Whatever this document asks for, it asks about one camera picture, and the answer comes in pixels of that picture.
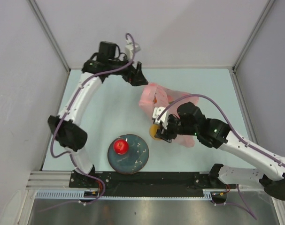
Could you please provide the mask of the pink plastic bag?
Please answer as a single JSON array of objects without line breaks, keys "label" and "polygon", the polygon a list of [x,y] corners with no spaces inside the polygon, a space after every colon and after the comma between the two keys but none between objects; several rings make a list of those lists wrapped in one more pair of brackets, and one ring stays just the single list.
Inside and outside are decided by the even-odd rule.
[{"label": "pink plastic bag", "polygon": [[[152,119],[153,111],[155,107],[167,107],[178,98],[189,95],[188,92],[170,90],[165,87],[158,85],[157,83],[149,83],[143,90],[139,107],[146,113],[146,115]],[[175,103],[168,111],[170,114],[174,114],[177,117],[177,108],[187,102],[192,102],[197,105],[199,97],[188,97]],[[194,146],[195,141],[192,136],[178,135],[173,142],[191,148]]]}]

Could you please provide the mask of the orange fake fruit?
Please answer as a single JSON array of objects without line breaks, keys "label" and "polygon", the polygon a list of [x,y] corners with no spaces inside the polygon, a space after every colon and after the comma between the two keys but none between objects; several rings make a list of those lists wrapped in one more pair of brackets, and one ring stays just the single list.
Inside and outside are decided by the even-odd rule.
[{"label": "orange fake fruit", "polygon": [[154,140],[161,140],[160,137],[157,136],[157,131],[159,130],[160,126],[158,124],[152,124],[149,128],[149,135]]}]

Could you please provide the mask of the dark blue ceramic plate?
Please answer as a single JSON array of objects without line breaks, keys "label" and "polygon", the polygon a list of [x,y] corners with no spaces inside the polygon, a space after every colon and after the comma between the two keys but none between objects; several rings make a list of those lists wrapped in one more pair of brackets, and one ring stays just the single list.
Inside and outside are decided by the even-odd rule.
[{"label": "dark blue ceramic plate", "polygon": [[[129,151],[123,155],[118,155],[113,149],[114,141],[125,139],[129,144]],[[117,137],[114,140],[107,153],[110,166],[121,174],[134,174],[139,172],[148,162],[149,147],[146,141],[138,135],[126,134]]]}]

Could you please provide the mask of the red fake apple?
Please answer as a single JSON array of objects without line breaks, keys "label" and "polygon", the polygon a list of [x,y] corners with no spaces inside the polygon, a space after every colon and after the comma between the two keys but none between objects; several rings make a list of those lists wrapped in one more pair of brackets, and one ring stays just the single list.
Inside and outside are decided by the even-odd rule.
[{"label": "red fake apple", "polygon": [[125,139],[117,139],[114,141],[113,149],[116,154],[123,155],[129,151],[129,144]]}]

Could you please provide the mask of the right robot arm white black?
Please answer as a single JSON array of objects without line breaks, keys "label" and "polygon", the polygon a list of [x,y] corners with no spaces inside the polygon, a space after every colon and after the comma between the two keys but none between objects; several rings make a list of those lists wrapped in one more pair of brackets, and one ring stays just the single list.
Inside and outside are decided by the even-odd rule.
[{"label": "right robot arm white black", "polygon": [[285,201],[285,157],[277,155],[240,135],[229,123],[206,118],[191,102],[177,108],[177,115],[166,107],[157,107],[152,115],[158,125],[155,137],[172,142],[177,136],[195,136],[208,148],[231,153],[253,166],[236,168],[214,164],[209,172],[209,184],[237,184],[261,188],[276,199]]}]

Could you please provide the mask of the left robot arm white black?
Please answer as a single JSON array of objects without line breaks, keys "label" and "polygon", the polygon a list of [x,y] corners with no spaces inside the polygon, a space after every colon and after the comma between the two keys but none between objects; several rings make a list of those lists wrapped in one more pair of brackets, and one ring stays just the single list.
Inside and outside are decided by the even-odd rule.
[{"label": "left robot arm white black", "polygon": [[81,173],[79,181],[85,187],[93,186],[96,176],[90,172],[93,164],[85,150],[88,134],[80,127],[82,117],[93,95],[110,75],[120,75],[131,86],[148,84],[142,73],[141,62],[133,65],[138,51],[139,44],[130,40],[124,52],[115,43],[100,42],[98,52],[84,63],[80,80],[68,103],[58,115],[51,115],[47,120],[53,135],[51,156],[59,158],[69,155],[75,170]]}]

